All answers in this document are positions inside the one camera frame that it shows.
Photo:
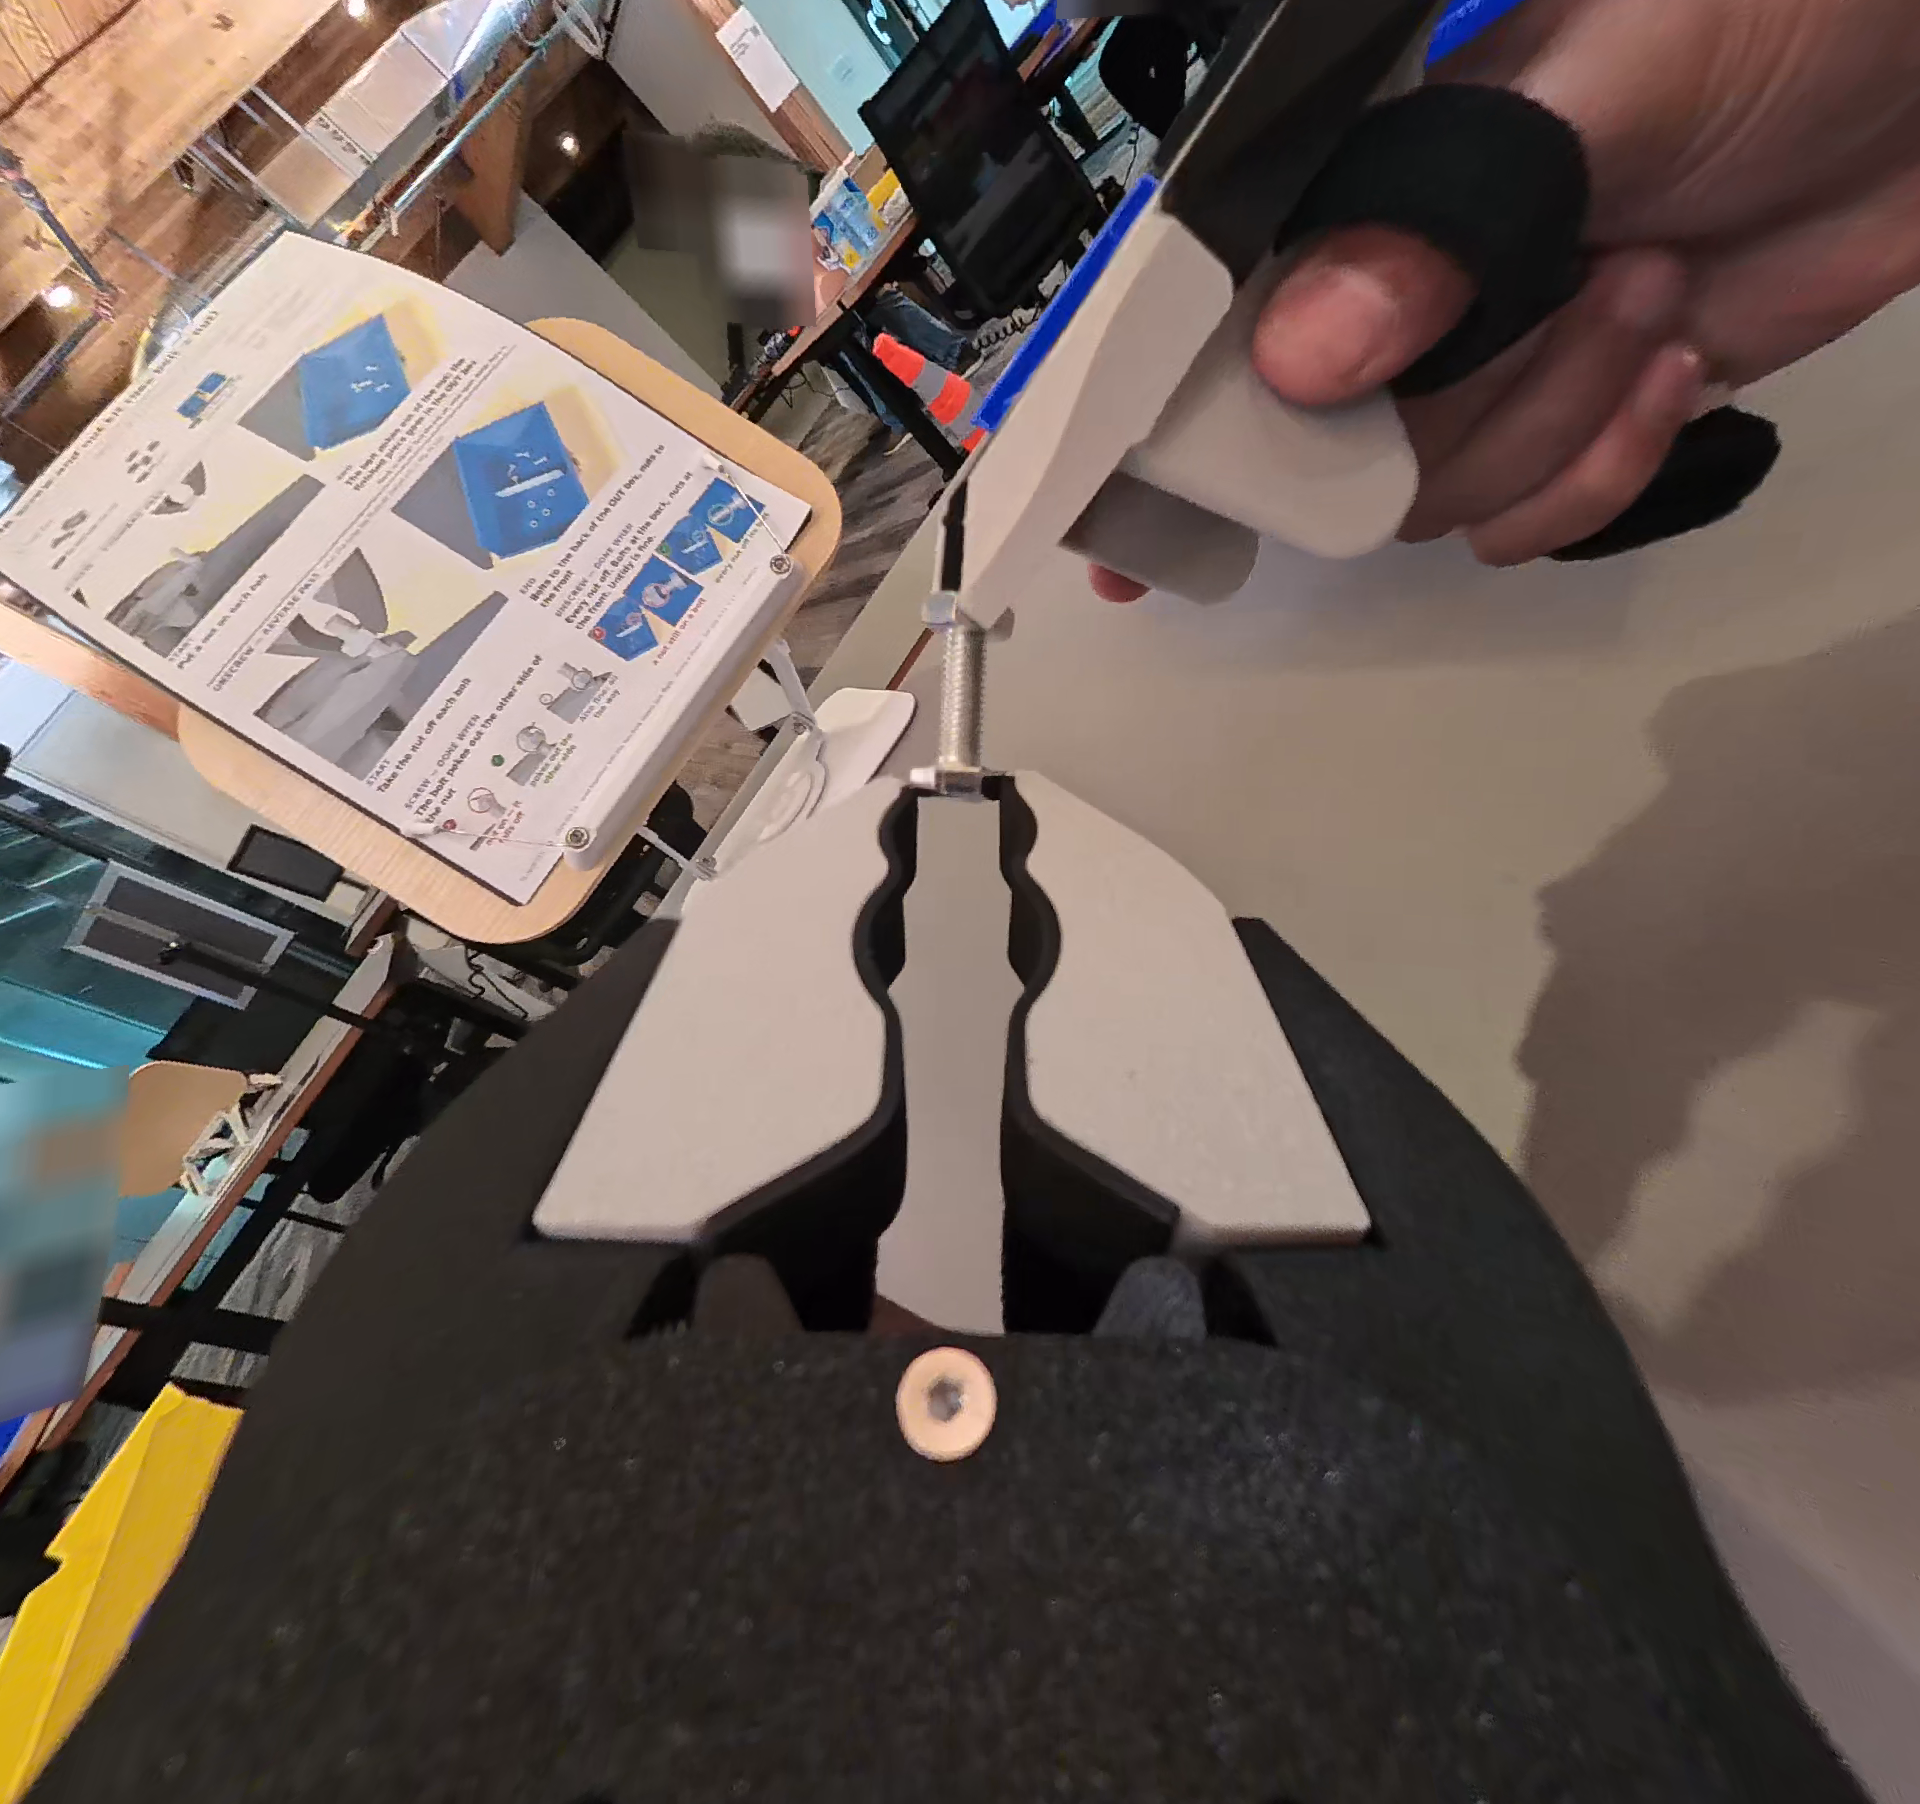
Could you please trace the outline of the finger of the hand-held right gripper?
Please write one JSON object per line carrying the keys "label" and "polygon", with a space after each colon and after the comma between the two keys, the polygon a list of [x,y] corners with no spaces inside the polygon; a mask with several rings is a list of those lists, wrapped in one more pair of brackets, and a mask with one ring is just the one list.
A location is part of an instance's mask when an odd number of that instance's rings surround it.
{"label": "finger of the hand-held right gripper", "polygon": [[1140,179],[1096,268],[976,444],[956,611],[1002,621],[1052,551],[1215,605],[1266,542],[1322,560],[1395,536],[1415,456],[1388,395],[1295,410],[1254,372],[1275,264],[1236,284]]}

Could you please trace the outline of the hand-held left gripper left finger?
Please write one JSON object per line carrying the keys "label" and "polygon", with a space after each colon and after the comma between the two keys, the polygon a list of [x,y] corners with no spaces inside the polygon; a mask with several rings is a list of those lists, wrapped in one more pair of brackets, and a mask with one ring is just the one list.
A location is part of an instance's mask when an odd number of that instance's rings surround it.
{"label": "hand-held left gripper left finger", "polygon": [[863,1332],[902,1206],[894,982],[921,799],[863,785],[705,884],[666,928],[529,1227],[763,1258],[814,1332]]}

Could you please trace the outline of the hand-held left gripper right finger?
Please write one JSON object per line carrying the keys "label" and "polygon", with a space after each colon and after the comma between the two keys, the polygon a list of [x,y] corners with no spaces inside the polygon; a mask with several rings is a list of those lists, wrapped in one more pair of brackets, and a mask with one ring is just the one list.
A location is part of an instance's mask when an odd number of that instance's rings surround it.
{"label": "hand-held left gripper right finger", "polygon": [[1248,936],[1175,855],[999,782],[1018,1000],[999,1110],[1002,1321],[1087,1332],[1143,1258],[1357,1246],[1371,1218]]}

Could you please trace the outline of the silver hex bolt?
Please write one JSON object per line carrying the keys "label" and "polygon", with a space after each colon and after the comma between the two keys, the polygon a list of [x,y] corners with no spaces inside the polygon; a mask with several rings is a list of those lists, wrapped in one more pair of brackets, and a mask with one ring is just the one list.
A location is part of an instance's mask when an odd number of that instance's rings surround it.
{"label": "silver hex bolt", "polygon": [[976,799],[985,790],[990,766],[984,760],[984,681],[990,633],[972,617],[953,617],[941,626],[941,688],[935,751],[927,766],[915,766],[918,793],[944,799]]}

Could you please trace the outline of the person's right hand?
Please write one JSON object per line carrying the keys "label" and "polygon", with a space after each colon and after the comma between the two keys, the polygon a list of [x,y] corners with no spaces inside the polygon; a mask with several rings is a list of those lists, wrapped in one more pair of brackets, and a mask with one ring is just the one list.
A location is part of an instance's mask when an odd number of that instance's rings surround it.
{"label": "person's right hand", "polygon": [[1483,293],[1453,237],[1336,207],[1291,232],[1245,344],[1284,439],[1388,395],[1407,542],[1521,568],[1702,527],[1777,459],[1729,396],[1917,289],[1917,0],[1522,0],[1440,94],[1470,97],[1433,119],[1532,104],[1577,138],[1570,299],[1412,392]]}

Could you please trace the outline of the orange traffic cone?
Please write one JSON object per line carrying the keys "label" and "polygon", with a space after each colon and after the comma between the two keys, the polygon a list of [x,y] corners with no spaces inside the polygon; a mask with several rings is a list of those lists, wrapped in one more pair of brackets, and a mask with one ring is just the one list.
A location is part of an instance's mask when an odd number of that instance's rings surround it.
{"label": "orange traffic cone", "polygon": [[927,420],[947,447],[972,453],[984,441],[985,429],[976,420],[984,392],[967,377],[941,366],[884,332],[872,338],[871,348],[877,362],[921,404]]}

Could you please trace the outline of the black mesh office chair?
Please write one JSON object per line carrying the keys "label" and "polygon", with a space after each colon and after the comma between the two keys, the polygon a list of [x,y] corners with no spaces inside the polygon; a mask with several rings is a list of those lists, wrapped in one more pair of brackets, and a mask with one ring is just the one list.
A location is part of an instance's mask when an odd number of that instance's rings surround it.
{"label": "black mesh office chair", "polygon": [[984,0],[947,0],[857,114],[966,313],[1027,305],[1103,225]]}

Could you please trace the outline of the yellow plastic bin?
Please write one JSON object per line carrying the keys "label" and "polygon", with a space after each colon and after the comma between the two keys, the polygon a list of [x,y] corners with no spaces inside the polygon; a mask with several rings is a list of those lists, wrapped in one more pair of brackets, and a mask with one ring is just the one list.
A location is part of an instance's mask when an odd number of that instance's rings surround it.
{"label": "yellow plastic bin", "polygon": [[242,1410],[167,1385],[51,1543],[3,1644],[3,1799],[19,1802],[125,1659],[185,1550]]}

